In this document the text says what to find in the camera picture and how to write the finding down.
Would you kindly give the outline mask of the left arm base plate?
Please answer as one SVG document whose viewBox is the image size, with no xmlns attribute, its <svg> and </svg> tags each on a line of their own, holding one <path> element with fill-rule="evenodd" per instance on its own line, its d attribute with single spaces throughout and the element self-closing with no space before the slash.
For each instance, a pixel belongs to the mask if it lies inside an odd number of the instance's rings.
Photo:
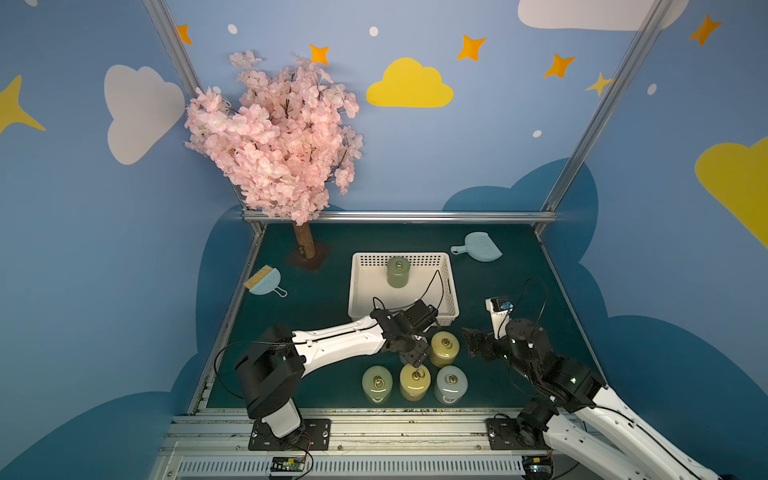
<svg viewBox="0 0 768 480">
<path fill-rule="evenodd" d="M 307 450 L 327 451 L 332 421 L 327 418 L 303 419 L 299 429 L 278 438 L 266 422 L 255 421 L 248 442 L 249 451 Z"/>
</svg>

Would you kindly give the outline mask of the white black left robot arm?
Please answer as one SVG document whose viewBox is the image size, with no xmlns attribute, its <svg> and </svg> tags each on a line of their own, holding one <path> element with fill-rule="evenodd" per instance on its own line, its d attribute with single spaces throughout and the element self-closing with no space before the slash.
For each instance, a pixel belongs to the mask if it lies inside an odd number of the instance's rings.
<svg viewBox="0 0 768 480">
<path fill-rule="evenodd" d="M 234 367 L 248 417 L 278 440 L 302 435 L 304 422 L 293 395 L 305 376 L 381 352 L 401 354 L 418 367 L 431 351 L 426 332 L 437 325 L 437 314 L 435 306 L 418 300 L 404 310 L 376 308 L 358 320 L 321 330 L 270 327 Z"/>
</svg>

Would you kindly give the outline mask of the dark green tea canister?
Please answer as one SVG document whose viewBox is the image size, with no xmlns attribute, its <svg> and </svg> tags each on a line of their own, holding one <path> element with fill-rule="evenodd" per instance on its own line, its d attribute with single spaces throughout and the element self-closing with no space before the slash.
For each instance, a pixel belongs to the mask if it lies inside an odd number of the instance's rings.
<svg viewBox="0 0 768 480">
<path fill-rule="evenodd" d="M 380 365 L 368 368 L 362 375 L 361 383 L 365 396 L 373 404 L 384 404 L 394 386 L 391 372 Z"/>
</svg>

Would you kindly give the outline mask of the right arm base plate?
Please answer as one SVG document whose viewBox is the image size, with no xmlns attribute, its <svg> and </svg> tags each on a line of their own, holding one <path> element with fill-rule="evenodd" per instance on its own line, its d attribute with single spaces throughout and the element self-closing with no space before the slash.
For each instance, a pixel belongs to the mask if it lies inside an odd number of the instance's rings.
<svg viewBox="0 0 768 480">
<path fill-rule="evenodd" d="M 572 429 L 562 416 L 551 417 L 550 425 L 526 416 L 500 416 L 486 419 L 485 427 L 492 450 L 551 450 L 552 440 Z"/>
</svg>

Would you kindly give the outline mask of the yellow green tea canister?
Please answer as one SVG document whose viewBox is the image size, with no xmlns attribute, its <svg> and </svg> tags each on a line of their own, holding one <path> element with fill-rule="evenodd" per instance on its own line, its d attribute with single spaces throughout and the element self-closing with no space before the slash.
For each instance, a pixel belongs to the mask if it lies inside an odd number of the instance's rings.
<svg viewBox="0 0 768 480">
<path fill-rule="evenodd" d="M 450 332 L 439 331 L 430 341 L 430 362 L 437 368 L 452 365 L 460 351 L 458 338 Z"/>
</svg>

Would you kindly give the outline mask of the white perforated plastic basket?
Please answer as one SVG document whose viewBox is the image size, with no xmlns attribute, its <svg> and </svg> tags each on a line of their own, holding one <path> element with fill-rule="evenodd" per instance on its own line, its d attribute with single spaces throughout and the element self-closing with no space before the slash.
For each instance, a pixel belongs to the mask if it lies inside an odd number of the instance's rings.
<svg viewBox="0 0 768 480">
<path fill-rule="evenodd" d="M 404 259 L 408 265 L 403 287 L 388 282 L 387 266 Z M 348 315 L 359 318 L 374 307 L 391 311 L 422 300 L 438 309 L 437 323 L 449 326 L 460 315 L 449 256 L 444 252 L 357 252 L 352 256 Z"/>
</svg>

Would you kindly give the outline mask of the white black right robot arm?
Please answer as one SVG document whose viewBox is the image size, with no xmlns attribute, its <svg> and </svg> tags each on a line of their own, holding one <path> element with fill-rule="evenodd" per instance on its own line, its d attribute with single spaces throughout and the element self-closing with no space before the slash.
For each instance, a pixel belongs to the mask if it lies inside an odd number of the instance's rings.
<svg viewBox="0 0 768 480">
<path fill-rule="evenodd" d="M 716 479 L 634 412 L 595 370 L 560 355 L 531 320 L 504 319 L 489 333 L 465 328 L 472 356 L 503 360 L 536 396 L 506 423 L 530 449 L 559 451 L 603 479 Z"/>
</svg>

